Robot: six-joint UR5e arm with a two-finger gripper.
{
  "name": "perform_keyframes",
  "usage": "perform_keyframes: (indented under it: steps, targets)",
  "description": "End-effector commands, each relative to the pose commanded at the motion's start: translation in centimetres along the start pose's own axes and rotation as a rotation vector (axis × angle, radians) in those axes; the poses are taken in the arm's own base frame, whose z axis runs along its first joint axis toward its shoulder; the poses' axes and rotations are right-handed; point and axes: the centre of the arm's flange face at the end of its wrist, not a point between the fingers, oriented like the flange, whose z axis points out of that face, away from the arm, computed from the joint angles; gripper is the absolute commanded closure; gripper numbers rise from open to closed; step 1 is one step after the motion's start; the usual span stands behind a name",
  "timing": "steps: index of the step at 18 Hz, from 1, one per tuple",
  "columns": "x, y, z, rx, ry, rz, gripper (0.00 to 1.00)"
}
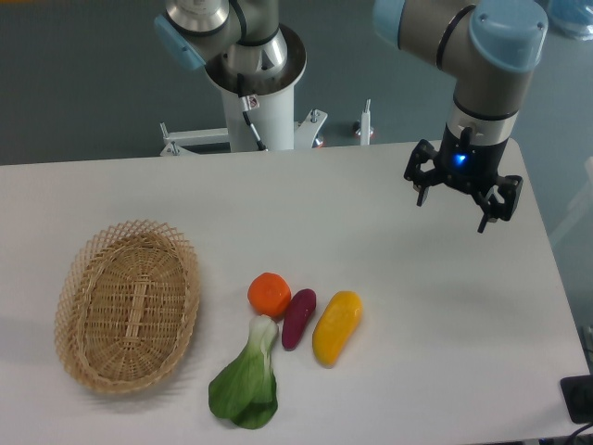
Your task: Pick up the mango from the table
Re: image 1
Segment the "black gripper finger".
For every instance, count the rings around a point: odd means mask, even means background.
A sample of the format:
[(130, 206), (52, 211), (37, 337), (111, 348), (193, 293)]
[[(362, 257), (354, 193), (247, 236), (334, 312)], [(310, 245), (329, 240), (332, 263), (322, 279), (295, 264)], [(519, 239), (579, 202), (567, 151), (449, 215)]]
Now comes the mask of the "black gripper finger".
[(477, 194), (476, 203), (483, 212), (477, 232), (483, 233), (489, 223), (509, 222), (517, 208), (524, 178), (519, 175), (498, 176), (495, 184), (483, 195)]
[(421, 207), (428, 196), (429, 188), (444, 182), (444, 171), (441, 169), (440, 153), (425, 139), (413, 148), (404, 178), (412, 182), (413, 189), (418, 193), (416, 205)]

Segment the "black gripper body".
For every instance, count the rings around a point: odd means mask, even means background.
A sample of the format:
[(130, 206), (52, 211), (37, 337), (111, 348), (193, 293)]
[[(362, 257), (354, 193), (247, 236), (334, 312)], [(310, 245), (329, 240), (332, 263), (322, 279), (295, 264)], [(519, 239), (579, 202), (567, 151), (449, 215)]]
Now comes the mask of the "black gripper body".
[(446, 127), (434, 159), (437, 177), (465, 194), (486, 195), (496, 184), (498, 166), (508, 140), (479, 146), (469, 137), (458, 137)]

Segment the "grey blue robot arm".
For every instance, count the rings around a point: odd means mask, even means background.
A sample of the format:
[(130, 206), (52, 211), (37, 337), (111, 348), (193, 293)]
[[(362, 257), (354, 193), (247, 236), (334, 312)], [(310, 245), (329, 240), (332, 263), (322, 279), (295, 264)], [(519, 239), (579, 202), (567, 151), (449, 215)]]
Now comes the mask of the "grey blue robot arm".
[[(444, 184), (470, 196), (483, 223), (508, 221), (523, 180), (498, 166), (548, 30), (533, 1), (378, 1), (373, 27), (387, 42), (454, 77), (439, 146), (419, 142), (404, 171), (419, 200)], [(169, 1), (154, 21), (170, 55), (205, 70), (221, 92), (223, 134), (234, 152), (314, 147), (326, 116), (294, 115), (307, 64), (275, 1)]]

